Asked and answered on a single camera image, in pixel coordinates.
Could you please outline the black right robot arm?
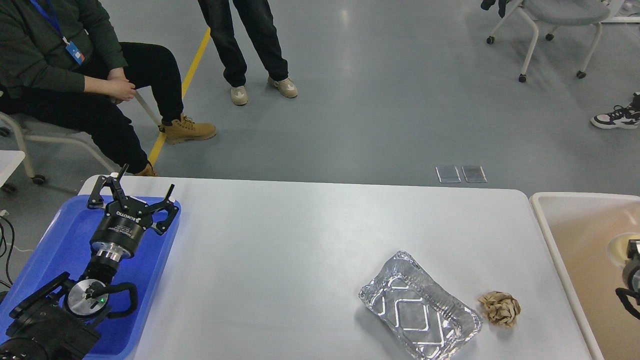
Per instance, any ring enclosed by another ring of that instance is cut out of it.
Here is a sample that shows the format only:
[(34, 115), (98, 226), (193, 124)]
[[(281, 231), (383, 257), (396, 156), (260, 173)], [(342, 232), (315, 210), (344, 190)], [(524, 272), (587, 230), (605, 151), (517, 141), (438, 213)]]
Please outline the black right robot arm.
[(640, 240), (630, 239), (628, 240), (626, 256), (628, 262), (622, 269), (622, 281), (626, 287), (618, 287), (615, 289), (615, 294), (621, 301), (624, 309), (627, 310), (631, 316), (636, 319), (640, 319), (640, 312), (634, 307), (630, 299), (635, 299), (636, 305), (640, 305), (640, 253), (639, 253)]

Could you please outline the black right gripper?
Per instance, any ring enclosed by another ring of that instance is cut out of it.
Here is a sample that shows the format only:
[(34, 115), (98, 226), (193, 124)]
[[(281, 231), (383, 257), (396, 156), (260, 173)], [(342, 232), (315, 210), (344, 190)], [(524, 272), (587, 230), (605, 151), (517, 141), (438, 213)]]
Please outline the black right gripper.
[(640, 291), (640, 240), (629, 239), (627, 243), (627, 258), (622, 269), (622, 280), (627, 289), (638, 293)]

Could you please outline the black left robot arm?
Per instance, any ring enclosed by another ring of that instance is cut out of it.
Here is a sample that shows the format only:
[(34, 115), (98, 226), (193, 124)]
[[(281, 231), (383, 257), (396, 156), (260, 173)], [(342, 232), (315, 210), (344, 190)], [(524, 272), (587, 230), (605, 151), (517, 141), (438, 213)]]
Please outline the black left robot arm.
[(137, 346), (179, 224), (163, 198), (98, 176), (62, 205), (1, 303), (3, 360), (125, 360)]

